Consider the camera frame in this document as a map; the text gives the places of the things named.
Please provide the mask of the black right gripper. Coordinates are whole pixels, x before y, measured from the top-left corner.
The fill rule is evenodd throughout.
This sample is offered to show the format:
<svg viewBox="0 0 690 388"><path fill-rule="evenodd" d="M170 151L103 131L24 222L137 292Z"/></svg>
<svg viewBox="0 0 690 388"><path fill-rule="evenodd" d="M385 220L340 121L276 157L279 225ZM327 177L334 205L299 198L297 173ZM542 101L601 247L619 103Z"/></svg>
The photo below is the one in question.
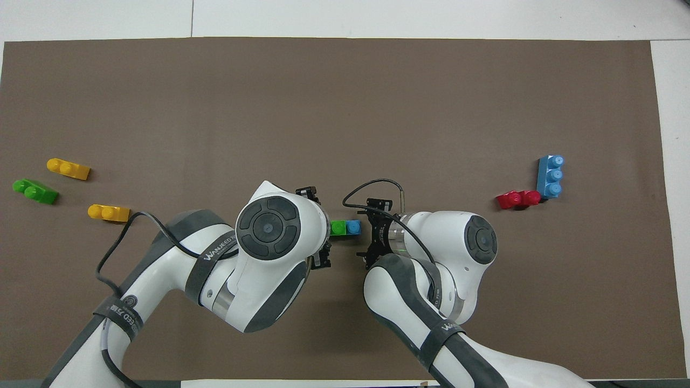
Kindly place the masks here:
<svg viewBox="0 0 690 388"><path fill-rule="evenodd" d="M394 205L391 199L378 199L369 197L367 207L377 209L384 213L389 213ZM378 260L380 255L388 253L398 253L403 251L403 243L399 237L403 238L399 223L399 214L377 213L371 209L365 210L369 223L374 223L374 244L370 245L365 252L357 252L357 257L361 257L365 263L365 270L369 270Z"/></svg>

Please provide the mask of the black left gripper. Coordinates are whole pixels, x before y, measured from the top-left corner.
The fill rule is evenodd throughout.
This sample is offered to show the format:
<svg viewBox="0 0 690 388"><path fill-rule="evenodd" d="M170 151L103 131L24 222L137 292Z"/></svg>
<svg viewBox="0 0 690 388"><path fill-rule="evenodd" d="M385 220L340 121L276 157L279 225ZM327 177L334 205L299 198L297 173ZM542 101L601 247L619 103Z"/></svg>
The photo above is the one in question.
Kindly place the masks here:
<svg viewBox="0 0 690 388"><path fill-rule="evenodd" d="M295 191L296 194L299 196L306 197L314 202L317 202L318 204L321 205L320 200L317 197L317 189L314 186L308 186L300 189L296 189ZM329 241L329 236L330 236L330 220L328 219L328 216L326 216L326 239L325 243L323 244L323 247L316 253L315 255L311 256L311 270L317 270L320 268L330 268L331 267L331 262L330 262L330 249L331 249L331 243Z"/></svg>

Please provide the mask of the red two-stud toy block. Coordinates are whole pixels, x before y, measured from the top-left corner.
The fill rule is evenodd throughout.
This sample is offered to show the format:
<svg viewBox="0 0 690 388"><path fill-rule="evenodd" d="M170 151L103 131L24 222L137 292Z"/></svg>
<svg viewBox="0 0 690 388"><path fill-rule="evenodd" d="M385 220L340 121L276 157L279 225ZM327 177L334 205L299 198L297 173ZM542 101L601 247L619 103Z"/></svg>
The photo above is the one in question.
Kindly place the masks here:
<svg viewBox="0 0 690 388"><path fill-rule="evenodd" d="M538 205L541 200L541 194L538 191L508 191L495 198L499 207L503 210L507 209L525 209L530 206Z"/></svg>

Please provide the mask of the yellow two-stud toy block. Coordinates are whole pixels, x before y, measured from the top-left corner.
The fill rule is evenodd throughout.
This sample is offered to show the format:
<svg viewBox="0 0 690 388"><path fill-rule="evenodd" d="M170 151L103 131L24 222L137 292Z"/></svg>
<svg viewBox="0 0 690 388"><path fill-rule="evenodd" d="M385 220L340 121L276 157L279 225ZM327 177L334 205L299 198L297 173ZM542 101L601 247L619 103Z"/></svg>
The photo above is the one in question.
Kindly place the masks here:
<svg viewBox="0 0 690 388"><path fill-rule="evenodd" d="M121 206L92 204L88 207L88 215L93 219L125 223L130 218L130 209Z"/></svg>
<svg viewBox="0 0 690 388"><path fill-rule="evenodd" d="M91 168L86 165L76 164L59 158L47 160L46 167L51 172L79 180L87 180L91 171Z"/></svg>

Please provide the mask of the brown table mat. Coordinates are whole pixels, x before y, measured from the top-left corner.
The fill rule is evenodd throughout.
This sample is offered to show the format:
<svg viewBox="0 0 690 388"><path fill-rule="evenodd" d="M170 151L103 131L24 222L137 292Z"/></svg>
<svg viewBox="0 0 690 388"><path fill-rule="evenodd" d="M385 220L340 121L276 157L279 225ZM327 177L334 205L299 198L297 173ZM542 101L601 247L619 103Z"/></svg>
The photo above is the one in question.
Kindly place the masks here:
<svg viewBox="0 0 690 388"><path fill-rule="evenodd" d="M501 209L547 155L559 197ZM187 38L5 44L0 380L44 378L110 293L93 271L121 226L91 204L234 224L270 180L346 219L342 197L380 177L407 211L493 225L475 341L584 378L685 375L648 42Z"/></svg>

